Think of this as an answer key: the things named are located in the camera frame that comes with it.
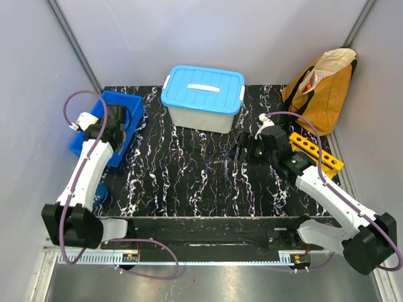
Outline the white tape roll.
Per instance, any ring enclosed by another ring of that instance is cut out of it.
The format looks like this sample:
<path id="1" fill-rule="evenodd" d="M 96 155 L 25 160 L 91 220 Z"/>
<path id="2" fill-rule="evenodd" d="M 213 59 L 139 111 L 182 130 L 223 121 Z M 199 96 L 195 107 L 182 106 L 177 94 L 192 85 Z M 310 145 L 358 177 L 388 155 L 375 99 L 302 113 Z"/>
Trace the white tape roll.
<path id="1" fill-rule="evenodd" d="M 108 196 L 107 187 L 103 183 L 99 183 L 94 194 L 93 206 L 97 207 L 103 204 L 107 196 Z"/>

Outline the yellow test tube rack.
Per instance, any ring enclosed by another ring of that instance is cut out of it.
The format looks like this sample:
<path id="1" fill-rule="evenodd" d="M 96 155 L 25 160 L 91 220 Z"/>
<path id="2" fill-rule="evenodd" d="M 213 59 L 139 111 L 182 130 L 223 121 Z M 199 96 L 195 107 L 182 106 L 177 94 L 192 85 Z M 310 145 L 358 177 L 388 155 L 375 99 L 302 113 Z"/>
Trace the yellow test tube rack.
<path id="1" fill-rule="evenodd" d="M 289 143 L 294 152 L 303 152 L 313 159 L 316 164 L 319 163 L 319 147 L 317 145 L 296 132 L 290 135 Z M 321 167 L 323 173 L 325 173 L 328 178 L 333 179 L 333 177 L 342 170 L 344 163 L 323 150 Z"/>

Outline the light blue plastic lid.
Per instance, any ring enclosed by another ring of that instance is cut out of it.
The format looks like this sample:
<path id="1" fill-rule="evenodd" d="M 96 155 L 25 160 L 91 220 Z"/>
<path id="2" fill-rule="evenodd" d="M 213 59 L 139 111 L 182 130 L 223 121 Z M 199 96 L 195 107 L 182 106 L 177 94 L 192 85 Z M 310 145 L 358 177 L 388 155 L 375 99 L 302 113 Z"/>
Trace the light blue plastic lid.
<path id="1" fill-rule="evenodd" d="M 234 116 L 245 93 L 244 76 L 238 72 L 175 66 L 166 77 L 161 102 L 167 107 Z"/>

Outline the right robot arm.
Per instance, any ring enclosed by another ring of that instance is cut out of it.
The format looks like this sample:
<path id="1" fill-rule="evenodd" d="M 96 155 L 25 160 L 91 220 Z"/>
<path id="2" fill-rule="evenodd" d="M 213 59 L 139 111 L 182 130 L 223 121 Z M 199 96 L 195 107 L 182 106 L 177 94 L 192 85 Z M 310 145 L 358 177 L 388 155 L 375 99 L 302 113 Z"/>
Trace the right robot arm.
<path id="1" fill-rule="evenodd" d="M 257 134 L 240 132 L 228 156 L 238 160 L 243 151 L 248 164 L 272 166 L 280 177 L 314 198 L 339 224 L 330 226 L 302 218 L 286 234 L 291 248 L 311 244 L 331 250 L 362 275 L 379 268 L 396 253 L 395 218 L 363 206 L 323 174 L 318 169 L 318 146 L 296 133 L 287 135 L 279 126 L 268 126 Z"/>

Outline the white plastic tub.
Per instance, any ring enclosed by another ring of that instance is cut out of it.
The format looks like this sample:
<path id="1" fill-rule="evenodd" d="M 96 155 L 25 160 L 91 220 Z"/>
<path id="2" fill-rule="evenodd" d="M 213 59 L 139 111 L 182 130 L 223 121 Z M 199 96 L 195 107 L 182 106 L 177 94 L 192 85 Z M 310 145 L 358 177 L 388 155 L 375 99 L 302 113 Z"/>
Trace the white plastic tub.
<path id="1" fill-rule="evenodd" d="M 175 126 L 215 133 L 230 132 L 234 118 L 237 115 L 227 116 L 173 107 L 167 107 L 167 109 Z"/>

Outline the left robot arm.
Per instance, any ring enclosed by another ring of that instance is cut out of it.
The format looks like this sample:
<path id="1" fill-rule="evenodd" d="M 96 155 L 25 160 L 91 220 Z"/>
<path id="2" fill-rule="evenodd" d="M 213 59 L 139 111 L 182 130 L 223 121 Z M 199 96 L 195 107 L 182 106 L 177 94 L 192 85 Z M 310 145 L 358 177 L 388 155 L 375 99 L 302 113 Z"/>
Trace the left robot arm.
<path id="1" fill-rule="evenodd" d="M 83 112 L 73 125 L 84 135 L 79 160 L 56 203 L 42 209 L 54 245 L 95 249 L 111 239 L 123 249 L 135 245 L 137 235 L 126 220 L 93 214 L 101 175 L 115 151 L 122 149 L 127 139 L 125 125 L 131 120 L 125 106 L 109 104 L 106 110 L 106 118 Z"/>

